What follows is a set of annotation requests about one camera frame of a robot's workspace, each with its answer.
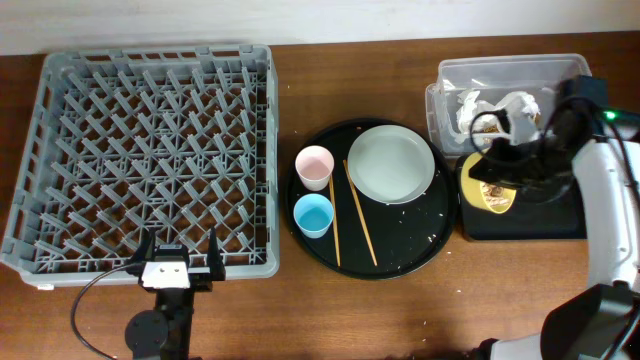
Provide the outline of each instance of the wooden surface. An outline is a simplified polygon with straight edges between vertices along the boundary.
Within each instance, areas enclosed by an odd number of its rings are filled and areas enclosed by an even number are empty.
[[[444,59],[580,53],[595,76],[608,79],[612,105],[640,111],[638,45],[640,33],[274,47],[280,174],[306,139],[341,120],[383,117],[426,133],[424,92]],[[0,58],[3,223],[42,60]],[[413,274],[353,280],[307,255],[280,219],[281,265],[274,277],[215,284],[213,293],[196,296],[193,355],[376,359],[468,350],[486,338],[538,332],[547,313],[586,283],[586,242],[471,243],[460,229]],[[36,291],[1,266],[0,358],[91,358],[69,326],[78,290]],[[124,328],[152,306],[153,296],[135,286],[95,288],[81,303],[79,327],[98,348],[128,358]]]

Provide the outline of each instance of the plastic container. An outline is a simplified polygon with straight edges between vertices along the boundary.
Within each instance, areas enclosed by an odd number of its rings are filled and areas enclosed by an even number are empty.
[[[584,57],[578,54],[499,56],[445,60],[440,63],[438,82],[427,87],[427,127],[429,137],[445,157],[455,159],[473,152],[468,134],[458,129],[456,111],[462,104],[458,94],[480,90],[478,100],[491,104],[512,91],[526,91],[540,106],[541,121],[546,124],[554,109],[555,89],[566,79],[591,75]],[[490,139],[500,134],[474,135]]]
[[[0,261],[42,289],[80,286],[142,228],[227,278],[278,270],[278,94],[266,46],[91,50],[44,63]],[[116,273],[100,284],[134,284]]]

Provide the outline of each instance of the round black tray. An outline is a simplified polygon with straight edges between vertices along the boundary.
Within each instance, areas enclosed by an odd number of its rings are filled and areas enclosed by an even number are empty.
[[[449,239],[458,211],[458,192],[452,173],[440,151],[425,139],[433,152],[436,171],[423,195],[407,204],[385,205],[358,191],[378,261],[378,266],[374,266],[342,160],[347,159],[351,145],[362,132],[378,125],[402,126],[388,120],[355,119],[322,131],[304,145],[323,146],[331,151],[335,159],[333,181],[341,267],[338,267],[336,260],[333,228],[329,228],[319,239],[310,239],[302,234],[293,220],[296,201],[310,193],[298,178],[293,163],[283,191],[289,231],[300,244],[330,269],[359,279],[398,277],[426,264]],[[329,186],[318,193],[330,199]]]

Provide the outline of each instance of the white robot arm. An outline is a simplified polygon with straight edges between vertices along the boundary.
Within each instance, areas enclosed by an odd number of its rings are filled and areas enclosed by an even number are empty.
[[[632,171],[640,174],[640,144],[625,142]],[[617,142],[588,142],[573,159],[573,174],[584,202],[589,243],[588,288],[626,283],[640,292],[640,212],[631,194]],[[542,360],[540,334],[499,341],[491,360]],[[617,358],[624,359],[624,354]]]

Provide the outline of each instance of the pink cup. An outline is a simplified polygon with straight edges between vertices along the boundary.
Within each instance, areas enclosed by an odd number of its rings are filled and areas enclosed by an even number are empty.
[[[333,156],[322,146],[308,146],[296,157],[296,171],[304,187],[320,191],[329,183],[333,171]]]

